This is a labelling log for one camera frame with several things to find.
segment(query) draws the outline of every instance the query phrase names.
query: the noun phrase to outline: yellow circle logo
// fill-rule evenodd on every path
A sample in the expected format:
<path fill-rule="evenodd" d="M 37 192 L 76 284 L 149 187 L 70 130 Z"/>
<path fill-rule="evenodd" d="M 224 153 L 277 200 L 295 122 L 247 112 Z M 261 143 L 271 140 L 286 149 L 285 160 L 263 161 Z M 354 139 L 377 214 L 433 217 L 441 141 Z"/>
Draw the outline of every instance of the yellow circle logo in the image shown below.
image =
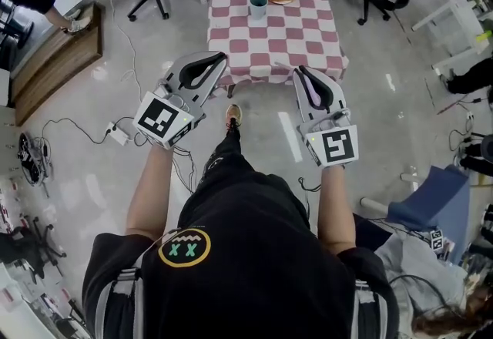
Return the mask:
<path fill-rule="evenodd" d="M 209 235 L 197 228 L 178 232 L 158 250 L 161 260 L 174 268 L 197 265 L 206 259 L 209 252 Z"/>

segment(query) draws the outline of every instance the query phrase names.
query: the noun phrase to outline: hair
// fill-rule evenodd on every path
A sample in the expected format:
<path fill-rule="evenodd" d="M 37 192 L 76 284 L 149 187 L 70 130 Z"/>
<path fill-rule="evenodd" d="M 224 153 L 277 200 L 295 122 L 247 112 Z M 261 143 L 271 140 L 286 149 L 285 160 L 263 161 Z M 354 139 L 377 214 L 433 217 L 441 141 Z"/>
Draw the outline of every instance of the hair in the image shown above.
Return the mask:
<path fill-rule="evenodd" d="M 487 293 L 478 296 L 478 292 Z M 413 319 L 414 332 L 429 336 L 440 336 L 452 333 L 471 334 L 493 321 L 493 288 L 480 286 L 468 297 L 465 310 L 459 306 L 444 305 L 434 316 L 419 315 Z"/>

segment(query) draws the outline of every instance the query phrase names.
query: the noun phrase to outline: wooden board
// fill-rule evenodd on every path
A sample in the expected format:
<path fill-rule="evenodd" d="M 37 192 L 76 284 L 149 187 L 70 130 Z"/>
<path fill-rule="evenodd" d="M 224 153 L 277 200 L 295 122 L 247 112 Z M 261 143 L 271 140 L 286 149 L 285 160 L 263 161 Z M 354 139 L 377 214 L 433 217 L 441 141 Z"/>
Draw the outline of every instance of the wooden board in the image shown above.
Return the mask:
<path fill-rule="evenodd" d="M 21 126 L 43 102 L 72 77 L 102 57 L 101 17 L 95 18 L 92 29 L 63 46 L 56 58 L 31 78 L 15 101 L 15 122 Z"/>
<path fill-rule="evenodd" d="M 86 31 L 75 35 L 64 33 L 62 30 L 56 31 L 50 36 L 45 43 L 32 55 L 12 82 L 12 101 L 15 102 L 22 94 L 24 89 L 37 78 L 43 77 L 44 69 L 55 62 L 63 55 L 63 50 L 69 45 L 82 39 L 85 34 L 93 28 L 99 28 L 101 25 L 101 10 L 95 5 L 90 5 L 84 9 L 80 18 L 87 16 L 92 17 L 92 24 Z"/>

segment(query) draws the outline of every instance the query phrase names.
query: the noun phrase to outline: table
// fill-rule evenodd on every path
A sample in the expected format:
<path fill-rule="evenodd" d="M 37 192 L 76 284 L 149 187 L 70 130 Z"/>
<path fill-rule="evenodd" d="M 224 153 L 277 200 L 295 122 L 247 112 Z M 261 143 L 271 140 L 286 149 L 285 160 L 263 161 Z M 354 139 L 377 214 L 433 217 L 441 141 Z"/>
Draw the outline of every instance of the table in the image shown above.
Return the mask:
<path fill-rule="evenodd" d="M 470 3 L 467 0 L 448 0 L 445 5 L 441 6 L 411 27 L 413 31 L 417 31 L 422 26 L 429 25 L 432 32 L 438 37 L 439 43 L 444 45 L 451 44 L 454 39 L 459 39 L 461 42 L 468 43 L 468 49 L 464 49 L 450 58 L 434 64 L 434 69 L 439 69 L 442 66 L 449 66 L 453 62 L 457 62 L 458 60 L 473 54 L 481 54 L 489 46 L 489 41 L 487 39 L 480 42 L 476 39 L 479 35 L 485 33 L 485 30 L 472 10 L 474 5 L 474 2 Z M 447 35 L 439 36 L 441 34 L 434 21 L 446 12 L 451 12 L 457 20 L 459 28 L 449 32 Z"/>
<path fill-rule="evenodd" d="M 269 2 L 261 20 L 249 16 L 249 0 L 210 0 L 209 50 L 228 55 L 219 87 L 271 82 L 291 84 L 290 68 L 306 65 L 342 80 L 348 59 L 339 45 L 328 0 Z"/>

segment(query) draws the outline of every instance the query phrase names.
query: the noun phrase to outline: power adapter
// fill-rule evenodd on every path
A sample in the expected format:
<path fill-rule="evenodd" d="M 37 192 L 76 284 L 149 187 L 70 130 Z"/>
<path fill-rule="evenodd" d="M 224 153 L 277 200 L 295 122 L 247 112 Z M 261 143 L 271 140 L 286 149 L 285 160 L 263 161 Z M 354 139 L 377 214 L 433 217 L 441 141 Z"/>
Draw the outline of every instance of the power adapter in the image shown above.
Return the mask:
<path fill-rule="evenodd" d="M 108 134 L 122 146 L 126 145 L 129 141 L 129 136 L 114 123 L 110 123 L 106 128 L 106 135 Z"/>

